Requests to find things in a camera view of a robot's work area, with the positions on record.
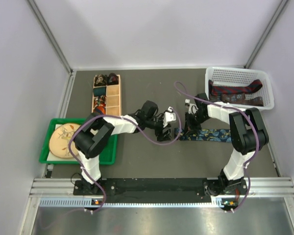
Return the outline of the multicolour patterned rolled tie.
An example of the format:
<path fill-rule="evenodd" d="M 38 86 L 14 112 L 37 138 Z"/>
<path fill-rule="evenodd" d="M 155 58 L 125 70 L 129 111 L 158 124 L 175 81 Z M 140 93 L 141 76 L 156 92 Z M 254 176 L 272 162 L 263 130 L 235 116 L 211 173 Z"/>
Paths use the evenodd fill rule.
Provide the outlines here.
<path fill-rule="evenodd" d="M 102 106 L 102 107 L 106 106 L 106 96 L 105 95 L 94 97 L 94 107 L 96 107 L 96 106 Z"/>

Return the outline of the dark red rolled tie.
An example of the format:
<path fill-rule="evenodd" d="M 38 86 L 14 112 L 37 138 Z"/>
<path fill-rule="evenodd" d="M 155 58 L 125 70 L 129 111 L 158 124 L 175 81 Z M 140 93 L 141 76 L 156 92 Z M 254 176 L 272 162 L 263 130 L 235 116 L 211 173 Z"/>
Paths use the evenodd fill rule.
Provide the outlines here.
<path fill-rule="evenodd" d="M 107 85 L 118 85 L 119 77 L 115 73 L 110 73 L 107 77 Z"/>

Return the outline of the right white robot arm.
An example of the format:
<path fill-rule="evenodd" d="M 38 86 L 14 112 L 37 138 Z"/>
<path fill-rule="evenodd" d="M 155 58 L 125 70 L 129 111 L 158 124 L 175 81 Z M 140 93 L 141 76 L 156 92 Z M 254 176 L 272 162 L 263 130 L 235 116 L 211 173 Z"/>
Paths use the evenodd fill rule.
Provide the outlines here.
<path fill-rule="evenodd" d="M 237 109 L 223 102 L 208 103 L 206 94 L 195 96 L 195 103 L 185 101 L 189 110 L 185 114 L 182 140 L 230 142 L 231 157 L 216 181 L 208 182 L 209 195 L 229 194 L 243 184 L 245 170 L 261 148 L 269 142 L 260 111 L 257 108 Z M 229 124 L 229 130 L 204 130 L 201 124 L 210 118 Z"/>

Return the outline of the red striped tie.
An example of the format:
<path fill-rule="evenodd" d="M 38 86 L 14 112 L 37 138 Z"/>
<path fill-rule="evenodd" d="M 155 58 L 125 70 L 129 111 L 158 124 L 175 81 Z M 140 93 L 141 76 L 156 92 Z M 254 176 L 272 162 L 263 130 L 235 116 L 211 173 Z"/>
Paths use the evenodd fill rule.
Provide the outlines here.
<path fill-rule="evenodd" d="M 222 94 L 253 94 L 258 92 L 263 84 L 259 79 L 256 79 L 245 87 L 214 86 L 214 82 L 209 80 L 208 87 L 211 95 L 220 96 Z"/>

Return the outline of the dark green rolled tie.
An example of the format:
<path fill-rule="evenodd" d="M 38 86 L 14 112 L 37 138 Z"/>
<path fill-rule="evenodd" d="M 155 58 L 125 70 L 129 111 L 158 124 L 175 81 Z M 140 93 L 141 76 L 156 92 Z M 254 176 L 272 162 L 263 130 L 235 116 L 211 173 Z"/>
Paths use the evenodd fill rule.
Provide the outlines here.
<path fill-rule="evenodd" d="M 103 86 L 103 87 L 95 87 L 95 88 L 93 88 L 93 95 L 94 95 L 94 97 L 106 95 L 106 87 Z"/>

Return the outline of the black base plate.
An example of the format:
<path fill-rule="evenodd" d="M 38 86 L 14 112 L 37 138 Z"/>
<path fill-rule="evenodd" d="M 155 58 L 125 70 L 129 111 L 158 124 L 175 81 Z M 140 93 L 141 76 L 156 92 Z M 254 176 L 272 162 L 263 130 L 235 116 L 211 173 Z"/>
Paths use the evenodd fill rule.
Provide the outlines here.
<path fill-rule="evenodd" d="M 245 193 L 244 179 L 222 181 L 215 178 L 107 178 L 89 183 L 84 179 L 74 183 L 74 195 L 122 195 L 127 192 L 195 192 L 200 195 L 225 195 Z"/>

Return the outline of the blue floral tie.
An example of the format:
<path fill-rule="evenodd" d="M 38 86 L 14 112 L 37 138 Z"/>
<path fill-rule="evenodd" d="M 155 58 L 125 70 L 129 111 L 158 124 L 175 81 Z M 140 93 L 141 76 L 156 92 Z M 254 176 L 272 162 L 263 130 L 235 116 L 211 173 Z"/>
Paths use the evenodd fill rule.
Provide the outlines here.
<path fill-rule="evenodd" d="M 179 135 L 180 141 L 216 141 L 231 143 L 231 134 L 229 129 L 201 129 L 199 131 L 185 134 L 181 130 Z"/>

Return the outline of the beige patterned rolled tie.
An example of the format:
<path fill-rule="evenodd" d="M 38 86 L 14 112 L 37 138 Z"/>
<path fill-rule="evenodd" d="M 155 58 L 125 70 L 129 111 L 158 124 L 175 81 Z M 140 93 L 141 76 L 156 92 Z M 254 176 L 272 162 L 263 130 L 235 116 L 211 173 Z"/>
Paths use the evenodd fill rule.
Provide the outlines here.
<path fill-rule="evenodd" d="M 94 77 L 94 87 L 101 87 L 107 85 L 107 76 L 105 74 L 99 74 Z"/>

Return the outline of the white plastic basket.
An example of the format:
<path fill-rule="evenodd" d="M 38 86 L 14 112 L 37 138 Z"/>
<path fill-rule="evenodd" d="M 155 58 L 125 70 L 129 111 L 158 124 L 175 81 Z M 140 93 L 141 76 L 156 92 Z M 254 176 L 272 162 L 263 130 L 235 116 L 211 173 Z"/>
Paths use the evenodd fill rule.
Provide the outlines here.
<path fill-rule="evenodd" d="M 215 87 L 247 87 L 253 81 L 260 80 L 262 88 L 255 93 L 246 94 L 245 98 L 251 100 L 261 97 L 263 106 L 259 110 L 271 110 L 274 108 L 274 96 L 271 81 L 267 73 L 261 70 L 249 70 L 230 67 L 208 67 L 205 73 L 205 93 L 210 95 L 209 81 Z"/>

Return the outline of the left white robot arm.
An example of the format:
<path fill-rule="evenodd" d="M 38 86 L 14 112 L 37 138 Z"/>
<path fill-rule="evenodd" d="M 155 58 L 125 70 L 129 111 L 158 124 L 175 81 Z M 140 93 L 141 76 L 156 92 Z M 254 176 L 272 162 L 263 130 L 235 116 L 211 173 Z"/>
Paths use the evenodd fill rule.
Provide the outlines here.
<path fill-rule="evenodd" d="M 111 136 L 142 133 L 149 128 L 155 132 L 155 144 L 168 145 L 171 140 L 171 123 L 176 120 L 179 117 L 172 107 L 159 114 L 157 104 L 149 100 L 134 113 L 124 116 L 93 112 L 73 134 L 68 144 L 69 152 L 81 167 L 81 180 L 75 184 L 77 190 L 90 194 L 103 190 L 99 156 Z"/>

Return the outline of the wooden compartment box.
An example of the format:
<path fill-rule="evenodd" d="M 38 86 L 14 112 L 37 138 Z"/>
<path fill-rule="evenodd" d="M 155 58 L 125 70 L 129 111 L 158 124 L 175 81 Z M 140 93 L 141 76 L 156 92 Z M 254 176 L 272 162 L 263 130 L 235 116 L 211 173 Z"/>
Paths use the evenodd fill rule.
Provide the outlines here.
<path fill-rule="evenodd" d="M 121 76 L 119 77 L 118 85 L 106 85 L 106 115 L 121 116 L 122 115 L 122 89 L 121 89 Z M 94 95 L 92 91 L 92 106 L 91 112 L 94 112 Z"/>

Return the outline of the brown patterned tie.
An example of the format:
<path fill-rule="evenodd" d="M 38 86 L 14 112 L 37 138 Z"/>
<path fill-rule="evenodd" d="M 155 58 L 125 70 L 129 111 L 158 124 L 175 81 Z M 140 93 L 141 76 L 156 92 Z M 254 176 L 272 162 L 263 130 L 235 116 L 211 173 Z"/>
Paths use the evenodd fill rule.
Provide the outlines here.
<path fill-rule="evenodd" d="M 220 94 L 220 95 L 209 95 L 211 102 L 224 102 L 230 104 L 240 104 L 249 106 L 260 106 L 263 107 L 262 97 L 256 97 L 253 99 L 246 99 L 245 94 Z"/>

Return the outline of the orange blue rolled tie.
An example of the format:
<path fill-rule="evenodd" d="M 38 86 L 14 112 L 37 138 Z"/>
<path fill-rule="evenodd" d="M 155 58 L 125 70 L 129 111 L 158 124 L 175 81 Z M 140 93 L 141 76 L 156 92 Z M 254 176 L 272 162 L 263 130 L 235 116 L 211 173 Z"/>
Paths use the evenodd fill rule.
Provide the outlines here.
<path fill-rule="evenodd" d="M 105 115 L 106 114 L 106 108 L 105 108 L 105 106 L 96 106 L 95 108 L 94 108 L 94 112 L 95 113 L 98 113 L 98 114 L 100 114 L 100 115 Z"/>

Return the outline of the green plastic tray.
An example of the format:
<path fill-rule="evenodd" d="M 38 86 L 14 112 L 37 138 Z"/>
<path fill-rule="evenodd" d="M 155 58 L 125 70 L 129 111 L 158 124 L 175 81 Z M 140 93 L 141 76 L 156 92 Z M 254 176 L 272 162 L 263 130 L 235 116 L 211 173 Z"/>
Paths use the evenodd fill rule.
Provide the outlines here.
<path fill-rule="evenodd" d="M 78 162 L 74 158 L 61 159 L 59 157 L 52 155 L 49 151 L 49 141 L 55 129 L 58 128 L 60 125 L 63 125 L 66 123 L 82 124 L 84 121 L 85 121 L 84 118 L 53 118 L 51 119 L 51 121 L 49 122 L 49 127 L 46 132 L 44 143 L 42 146 L 39 162 L 42 164 L 55 164 L 55 165 L 78 164 Z M 101 165 L 114 164 L 115 158 L 116 158 L 116 152 L 117 152 L 117 142 L 118 142 L 117 135 L 113 135 L 112 137 L 109 138 L 108 144 L 105 146 L 105 148 L 103 149 L 99 157 Z"/>

